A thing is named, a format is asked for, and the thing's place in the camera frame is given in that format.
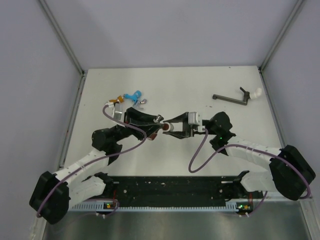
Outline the white elbow pipe fitting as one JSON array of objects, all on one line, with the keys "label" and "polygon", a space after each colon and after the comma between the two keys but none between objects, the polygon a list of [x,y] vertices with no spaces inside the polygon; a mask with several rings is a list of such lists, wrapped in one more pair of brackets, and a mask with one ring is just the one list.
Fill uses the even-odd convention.
[{"label": "white elbow pipe fitting", "polygon": [[174,131],[174,125],[170,122],[167,122],[167,131],[168,132],[173,132]]}]

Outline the brown water faucet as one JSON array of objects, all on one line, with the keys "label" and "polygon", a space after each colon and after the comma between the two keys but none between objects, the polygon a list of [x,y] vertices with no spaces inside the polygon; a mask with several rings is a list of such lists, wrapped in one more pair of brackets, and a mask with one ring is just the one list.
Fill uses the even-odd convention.
[{"label": "brown water faucet", "polygon": [[164,120],[164,117],[160,114],[158,114],[155,119],[153,120],[156,124],[161,124],[161,126],[157,126],[156,129],[148,136],[148,140],[153,141],[157,135],[159,130],[162,130],[163,132],[168,132],[170,130],[170,124],[169,123],[161,123]]}]

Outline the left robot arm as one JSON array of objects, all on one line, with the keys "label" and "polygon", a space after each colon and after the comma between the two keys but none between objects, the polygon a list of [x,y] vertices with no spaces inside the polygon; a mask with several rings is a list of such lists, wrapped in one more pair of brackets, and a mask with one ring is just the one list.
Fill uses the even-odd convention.
[{"label": "left robot arm", "polygon": [[116,124],[92,133],[92,150],[87,155],[61,170],[40,175],[29,200],[37,218],[54,225],[76,204],[98,195],[109,198],[114,187],[104,180],[106,174],[100,174],[100,170],[140,147],[164,127],[161,115],[146,114],[133,107],[125,111],[123,121],[106,112],[104,115]]}]

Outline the white elbow fitting on faucet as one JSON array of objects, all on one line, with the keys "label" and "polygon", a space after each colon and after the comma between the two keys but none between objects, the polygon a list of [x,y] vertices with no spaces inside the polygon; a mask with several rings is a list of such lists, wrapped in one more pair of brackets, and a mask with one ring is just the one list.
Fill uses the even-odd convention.
[{"label": "white elbow fitting on faucet", "polygon": [[259,87],[253,93],[250,93],[250,99],[255,100],[258,99],[263,93],[263,90]]}]

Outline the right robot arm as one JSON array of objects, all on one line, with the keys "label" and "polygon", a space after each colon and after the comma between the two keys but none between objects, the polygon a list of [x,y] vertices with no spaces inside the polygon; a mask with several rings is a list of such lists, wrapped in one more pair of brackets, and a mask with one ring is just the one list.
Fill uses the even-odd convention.
[{"label": "right robot arm", "polygon": [[299,150],[286,145],[283,148],[263,146],[244,140],[231,132],[233,125],[224,112],[216,113],[211,119],[202,119],[197,112],[185,112],[163,122],[168,125],[166,135],[177,139],[204,135],[210,140],[214,153],[198,168],[193,169],[193,156],[188,165],[190,173],[202,170],[215,156],[242,159],[263,168],[261,172],[247,170],[239,182],[233,185],[233,192],[239,198],[245,198],[251,192],[279,192],[292,200],[303,200],[311,196],[310,184],[316,174]]}]

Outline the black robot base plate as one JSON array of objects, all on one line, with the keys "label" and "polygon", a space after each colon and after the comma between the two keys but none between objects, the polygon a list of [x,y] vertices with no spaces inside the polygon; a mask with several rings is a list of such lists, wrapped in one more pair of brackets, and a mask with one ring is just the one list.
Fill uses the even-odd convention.
[{"label": "black robot base plate", "polygon": [[121,207],[223,207],[232,199],[248,199],[237,176],[112,176],[102,197]]}]

